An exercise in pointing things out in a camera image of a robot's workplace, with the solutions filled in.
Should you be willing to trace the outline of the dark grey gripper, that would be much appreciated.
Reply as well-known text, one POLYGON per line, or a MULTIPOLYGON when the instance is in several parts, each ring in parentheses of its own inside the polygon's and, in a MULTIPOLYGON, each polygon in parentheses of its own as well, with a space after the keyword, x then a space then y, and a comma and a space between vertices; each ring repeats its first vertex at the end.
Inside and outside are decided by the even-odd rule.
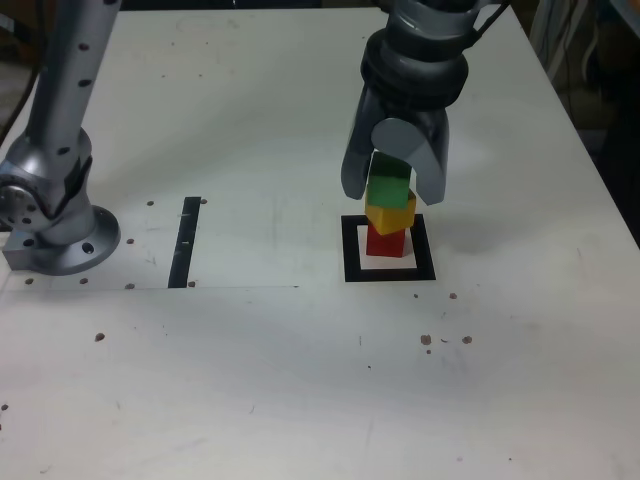
POLYGON ((359 200, 366 188, 374 148, 407 163, 426 205, 445 196, 452 105, 468 78, 464 56, 444 62, 416 62, 383 47, 368 47, 361 63, 363 90, 341 166, 345 195, 359 200), (409 119, 417 114, 414 123, 409 119))

